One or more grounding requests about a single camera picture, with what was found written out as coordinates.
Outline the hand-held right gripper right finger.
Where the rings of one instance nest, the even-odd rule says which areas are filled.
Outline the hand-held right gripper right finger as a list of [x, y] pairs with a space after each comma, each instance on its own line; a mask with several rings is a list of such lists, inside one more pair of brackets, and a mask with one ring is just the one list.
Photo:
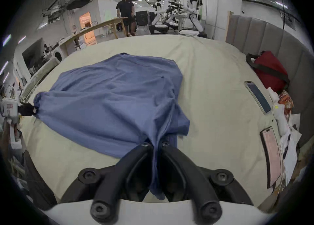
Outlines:
[[253, 206], [232, 172], [199, 167], [168, 142], [162, 143], [159, 182], [169, 202], [192, 200], [196, 217], [221, 217], [220, 201]]

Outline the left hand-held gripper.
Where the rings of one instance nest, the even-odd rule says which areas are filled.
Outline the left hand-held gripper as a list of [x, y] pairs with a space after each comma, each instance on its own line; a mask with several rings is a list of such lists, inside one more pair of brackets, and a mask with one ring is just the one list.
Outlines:
[[7, 119], [10, 127], [10, 146], [12, 149], [22, 149], [21, 140], [15, 137], [14, 126], [18, 124], [20, 116], [32, 116], [38, 113], [38, 107], [30, 103], [19, 102], [12, 98], [1, 101], [1, 115]]

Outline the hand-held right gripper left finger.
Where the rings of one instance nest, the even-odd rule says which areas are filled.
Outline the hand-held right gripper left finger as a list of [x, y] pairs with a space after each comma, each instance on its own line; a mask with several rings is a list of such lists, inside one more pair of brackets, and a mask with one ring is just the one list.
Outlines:
[[116, 217], [119, 200], [142, 202], [152, 180], [153, 146], [145, 142], [113, 166], [85, 168], [71, 183], [61, 203], [93, 200], [92, 217]]

